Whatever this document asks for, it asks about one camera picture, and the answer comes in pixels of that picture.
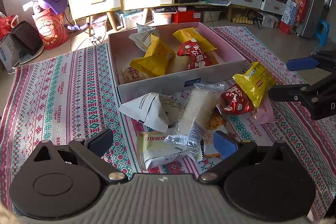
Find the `floor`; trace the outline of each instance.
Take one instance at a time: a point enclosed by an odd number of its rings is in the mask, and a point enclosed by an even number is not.
[[[207,27],[212,27],[212,22],[204,23]],[[218,26],[244,26],[247,27],[260,41],[262,41],[270,50],[272,50],[279,58],[284,62],[287,62],[290,59],[306,57],[312,52],[315,52],[318,48],[318,41],[313,39],[307,39],[303,37],[296,36],[294,34],[285,35],[278,28],[263,28],[259,29],[257,25],[248,25],[248,24],[236,24],[233,22],[228,22],[226,19],[221,19],[214,22],[214,27]],[[108,41],[109,33],[114,31],[111,30],[106,33],[104,37],[98,37],[101,42],[105,43]],[[61,46],[52,49],[44,50],[43,53],[31,61],[30,63],[35,63],[43,61],[67,52],[74,51],[79,48],[89,47],[93,45],[92,42],[88,39],[88,34],[85,32],[74,32],[69,39],[62,44]],[[336,50],[336,43],[328,41],[325,50]],[[330,73],[321,69],[305,70],[300,71],[299,74],[306,80],[310,85],[318,82],[319,80],[325,78]],[[7,97],[9,95],[11,85],[14,79],[13,71],[7,72],[4,71],[0,73],[0,112],[2,114],[3,109],[6,105]]]

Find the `pink box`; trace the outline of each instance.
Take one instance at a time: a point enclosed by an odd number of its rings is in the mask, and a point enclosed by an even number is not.
[[[169,64],[167,71],[169,74],[127,84],[125,84],[122,77],[122,70],[129,67],[133,59],[143,57],[145,54],[128,38],[130,34],[136,33],[137,30],[129,30],[109,35],[113,78],[122,103],[149,92],[169,95],[183,90],[189,90],[194,83],[197,82],[222,82],[232,78],[234,74],[242,72],[245,65],[244,57],[217,33],[203,24],[193,22],[157,26],[162,41],[175,52],[179,50],[181,43],[172,36],[172,33],[190,27],[198,28],[199,33],[217,47],[213,52],[219,63],[218,65],[186,70],[189,64],[189,58],[186,56],[176,56],[170,60],[170,62],[173,63]]]

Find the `metal screw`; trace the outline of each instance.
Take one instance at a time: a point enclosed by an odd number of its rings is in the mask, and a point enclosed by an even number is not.
[[[161,181],[167,181],[168,178],[167,177],[159,177],[159,180],[161,180]]]
[[[212,181],[212,180],[215,180],[216,178],[217,178],[217,175],[212,172],[206,172],[201,175],[201,180],[204,180],[204,181]]]
[[[125,178],[125,174],[121,172],[113,172],[109,174],[110,180],[122,180]]]

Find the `wooden handle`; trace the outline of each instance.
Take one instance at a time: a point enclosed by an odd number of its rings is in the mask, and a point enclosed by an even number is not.
[[[106,0],[94,0],[93,2],[91,2],[91,4],[97,4],[97,3],[101,3],[101,2],[105,2]]]

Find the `blue plastic stool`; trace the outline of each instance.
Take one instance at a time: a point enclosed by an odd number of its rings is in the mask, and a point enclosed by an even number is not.
[[[329,34],[329,28],[330,28],[330,25],[328,22],[326,22],[323,19],[319,19],[318,27],[317,27],[315,34],[317,38],[320,40],[320,43],[319,43],[320,46],[326,45],[328,34]]]

